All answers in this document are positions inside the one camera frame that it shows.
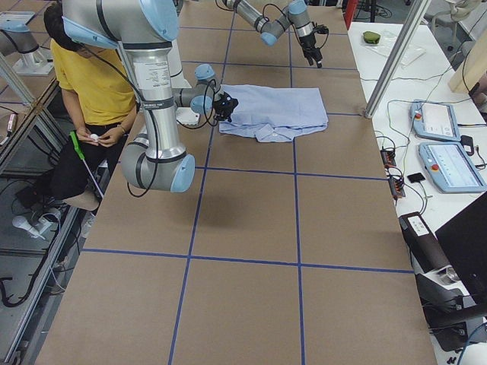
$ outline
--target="label on robot arm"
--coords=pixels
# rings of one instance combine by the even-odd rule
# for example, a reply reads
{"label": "label on robot arm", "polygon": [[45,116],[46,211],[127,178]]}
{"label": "label on robot arm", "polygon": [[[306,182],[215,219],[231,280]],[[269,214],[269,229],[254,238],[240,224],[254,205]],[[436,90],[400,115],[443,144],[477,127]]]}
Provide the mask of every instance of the label on robot arm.
{"label": "label on robot arm", "polygon": [[135,76],[141,89],[150,90],[170,85],[169,64],[165,62],[134,62]]}
{"label": "label on robot arm", "polygon": [[419,217],[409,217],[409,223],[411,224],[412,229],[418,236],[424,236],[425,234],[429,234],[428,228],[423,224],[422,220]]}

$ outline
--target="folded shirt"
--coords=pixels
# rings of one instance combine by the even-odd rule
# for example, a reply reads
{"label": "folded shirt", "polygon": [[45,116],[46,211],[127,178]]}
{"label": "folded shirt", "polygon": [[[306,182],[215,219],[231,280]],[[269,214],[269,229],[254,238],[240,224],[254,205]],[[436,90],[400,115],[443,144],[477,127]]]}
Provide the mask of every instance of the folded shirt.
{"label": "folded shirt", "polygon": [[317,88],[273,88],[224,85],[238,100],[231,122],[219,124],[220,133],[256,138],[259,142],[290,142],[299,135],[323,131],[328,116]]}

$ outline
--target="green handle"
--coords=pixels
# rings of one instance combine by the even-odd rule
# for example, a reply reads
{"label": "green handle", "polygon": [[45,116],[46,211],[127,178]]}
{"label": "green handle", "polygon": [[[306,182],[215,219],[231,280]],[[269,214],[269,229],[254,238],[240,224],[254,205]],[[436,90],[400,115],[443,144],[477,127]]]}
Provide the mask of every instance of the green handle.
{"label": "green handle", "polygon": [[78,154],[80,160],[84,161],[83,151],[81,150],[81,147],[79,147],[79,141],[78,141],[78,137],[76,136],[76,132],[71,131],[69,133],[69,136],[71,137],[71,140],[73,141],[73,145],[75,146],[75,151]]}

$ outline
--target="human arm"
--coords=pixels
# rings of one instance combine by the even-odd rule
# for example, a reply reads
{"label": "human arm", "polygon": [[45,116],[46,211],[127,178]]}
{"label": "human arm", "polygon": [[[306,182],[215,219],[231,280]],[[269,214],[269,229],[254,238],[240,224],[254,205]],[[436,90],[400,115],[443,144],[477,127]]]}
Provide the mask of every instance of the human arm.
{"label": "human arm", "polygon": [[78,94],[73,90],[61,89],[62,101],[64,102],[66,110],[73,121],[76,129],[76,135],[82,142],[98,145],[93,138],[90,138],[91,132],[84,122],[81,104],[79,103]]}
{"label": "human arm", "polygon": [[104,147],[110,147],[116,144],[131,129],[136,116],[137,106],[134,106],[117,127],[109,129],[98,138],[98,143]]}

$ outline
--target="white desk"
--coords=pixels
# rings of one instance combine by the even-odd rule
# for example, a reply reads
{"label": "white desk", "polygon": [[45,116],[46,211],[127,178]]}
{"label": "white desk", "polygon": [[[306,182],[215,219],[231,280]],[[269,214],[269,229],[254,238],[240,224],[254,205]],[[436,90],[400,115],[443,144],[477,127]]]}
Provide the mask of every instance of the white desk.
{"label": "white desk", "polygon": [[[364,94],[368,100],[377,79],[384,68],[386,57],[382,56],[370,49],[370,46],[365,46],[362,42],[362,34],[366,30],[381,33],[389,31],[391,33],[399,34],[402,24],[366,24],[366,23],[352,23],[349,30],[350,42],[352,44],[353,53],[357,62],[358,71],[361,76],[361,83],[364,89]],[[422,215],[428,226],[433,232],[441,227],[445,222],[452,218],[457,212],[465,208],[469,203],[475,200],[479,194],[442,194],[429,179],[428,174],[424,171],[423,163],[418,155],[418,143],[427,141],[422,138],[414,136],[411,131],[411,122],[409,118],[410,103],[391,102],[391,100],[406,100],[412,101],[414,99],[428,100],[434,102],[448,102],[454,103],[468,98],[466,94],[454,94],[450,91],[447,83],[454,73],[454,70],[449,69],[450,64],[440,46],[431,34],[431,31],[426,26],[420,26],[412,39],[412,44],[423,47],[425,53],[418,57],[415,61],[407,66],[400,66],[394,78],[421,78],[426,79],[431,76],[441,75],[442,78],[436,77],[427,81],[420,80],[394,80],[391,81],[387,92],[380,102],[377,112],[374,114],[373,123],[377,135],[383,133],[387,137],[392,138],[396,146],[403,146],[407,140],[402,135],[396,133],[390,128],[390,120],[392,126],[401,131],[405,135],[409,135],[410,143],[406,148],[399,148],[396,150],[396,162],[398,167],[407,176],[411,173],[421,172],[425,175],[426,181],[422,182],[425,187],[427,195],[431,195],[428,200],[428,207]],[[387,105],[389,104],[390,119],[387,117]],[[477,108],[471,100],[455,103],[454,111],[459,124],[478,124],[484,123]],[[462,135],[470,135],[473,137],[474,144],[479,146],[480,154],[487,157],[487,128],[460,128]],[[379,146],[384,144],[384,147],[391,147],[389,141],[383,138],[377,140]],[[472,156],[475,164],[481,163],[478,155]],[[483,179],[487,179],[487,171],[480,172]],[[421,199],[409,188],[406,189],[406,197],[400,198],[397,202],[397,215],[403,215],[413,211],[419,211],[422,206]],[[438,359],[438,364],[444,364],[451,356],[458,357],[454,352],[443,352],[438,343],[432,338],[435,347],[435,353]],[[470,345],[462,359],[462,365],[485,365],[487,359],[487,344]]]}

